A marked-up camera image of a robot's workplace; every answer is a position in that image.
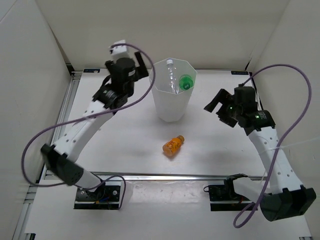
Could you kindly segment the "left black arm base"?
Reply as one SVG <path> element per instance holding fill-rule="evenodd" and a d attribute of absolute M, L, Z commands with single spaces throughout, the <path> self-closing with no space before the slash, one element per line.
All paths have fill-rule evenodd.
<path fill-rule="evenodd" d="M 119 210 L 122 201 L 121 181 L 107 181 L 95 191 L 77 189 L 75 210 Z"/>

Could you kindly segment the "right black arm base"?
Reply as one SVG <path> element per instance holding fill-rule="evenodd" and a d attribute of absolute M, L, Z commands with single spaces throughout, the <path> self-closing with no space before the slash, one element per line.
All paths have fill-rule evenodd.
<path fill-rule="evenodd" d="M 243 173 L 228 176 L 223 183 L 211 183 L 203 187 L 203 191 L 209 194 L 211 212 L 239 212 L 251 204 L 251 201 L 235 192 L 234 181 L 249 179 Z"/>

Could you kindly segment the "aluminium rail front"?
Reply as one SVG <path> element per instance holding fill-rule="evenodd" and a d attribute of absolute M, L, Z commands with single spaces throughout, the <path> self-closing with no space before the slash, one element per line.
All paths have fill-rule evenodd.
<path fill-rule="evenodd" d="M 229 175 L 201 175 L 201 174 L 157 174 L 157 173 L 132 173 L 132 172 L 93 172 L 100 178 L 120 175 L 127 181 L 221 181 Z"/>

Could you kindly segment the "white octagonal plastic bin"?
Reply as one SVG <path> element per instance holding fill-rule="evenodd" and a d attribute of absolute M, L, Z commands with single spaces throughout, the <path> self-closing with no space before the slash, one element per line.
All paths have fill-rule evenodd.
<path fill-rule="evenodd" d="M 195 87 L 197 71 L 191 64 L 186 60 L 167 59 L 173 59 L 178 83 L 182 75 L 190 75 Z M 153 84 L 151 92 L 157 116 L 165 122 L 176 122 L 184 115 L 194 87 L 185 91 L 179 88 L 179 94 L 170 91 L 167 59 L 154 64 L 149 73 L 149 81 Z"/>

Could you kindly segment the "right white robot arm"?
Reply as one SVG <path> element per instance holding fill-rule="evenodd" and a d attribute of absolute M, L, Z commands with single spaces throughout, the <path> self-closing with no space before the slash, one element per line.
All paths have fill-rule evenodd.
<path fill-rule="evenodd" d="M 230 127 L 239 125 L 253 143 L 262 164 L 268 171 L 267 187 L 252 181 L 245 174 L 235 174 L 224 180 L 223 189 L 211 185 L 213 201 L 238 200 L 239 197 L 258 204 L 264 217 L 272 222 L 302 216 L 316 199 L 313 188 L 304 187 L 291 167 L 279 143 L 276 124 L 267 110 L 259 110 L 256 91 L 250 86 L 239 86 L 230 94 L 220 89 L 204 107 L 216 112 L 219 120 Z"/>

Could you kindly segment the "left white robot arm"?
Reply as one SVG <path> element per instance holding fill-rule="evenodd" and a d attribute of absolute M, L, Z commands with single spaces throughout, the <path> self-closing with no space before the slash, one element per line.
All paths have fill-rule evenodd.
<path fill-rule="evenodd" d="M 93 95 L 83 114 L 84 120 L 74 123 L 64 136 L 52 145 L 44 144 L 40 150 L 48 170 L 67 185 L 84 189 L 93 200 L 100 200 L 105 194 L 102 180 L 76 161 L 101 126 L 134 94 L 135 82 L 149 75 L 141 53 L 137 51 L 134 55 L 135 59 L 125 54 L 105 62 L 109 75 Z"/>

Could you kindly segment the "orange juice bottle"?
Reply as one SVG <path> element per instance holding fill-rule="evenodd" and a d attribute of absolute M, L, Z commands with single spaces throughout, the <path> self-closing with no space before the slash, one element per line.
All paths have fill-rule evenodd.
<path fill-rule="evenodd" d="M 177 137 L 172 138 L 162 146 L 164 155 L 170 158 L 174 157 L 178 153 L 184 142 L 185 138 L 182 135 L 178 135 Z"/>

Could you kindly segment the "clear unlabeled plastic bottle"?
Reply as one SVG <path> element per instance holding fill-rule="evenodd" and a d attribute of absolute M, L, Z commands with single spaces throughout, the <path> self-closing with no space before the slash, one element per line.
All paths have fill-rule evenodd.
<path fill-rule="evenodd" d="M 176 67 L 174 65 L 173 59 L 171 58 L 167 59 L 166 66 L 168 70 L 168 82 L 169 82 L 170 91 L 173 94 L 179 94 L 180 93 L 179 81 L 176 78 Z"/>

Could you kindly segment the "green plastic soda bottle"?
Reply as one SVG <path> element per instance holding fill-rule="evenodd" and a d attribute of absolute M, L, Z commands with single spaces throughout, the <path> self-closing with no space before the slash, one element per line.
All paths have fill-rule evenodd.
<path fill-rule="evenodd" d="M 182 91 L 187 91 L 193 87 L 194 87 L 194 80 L 190 75 L 184 74 L 179 78 L 179 88 Z"/>

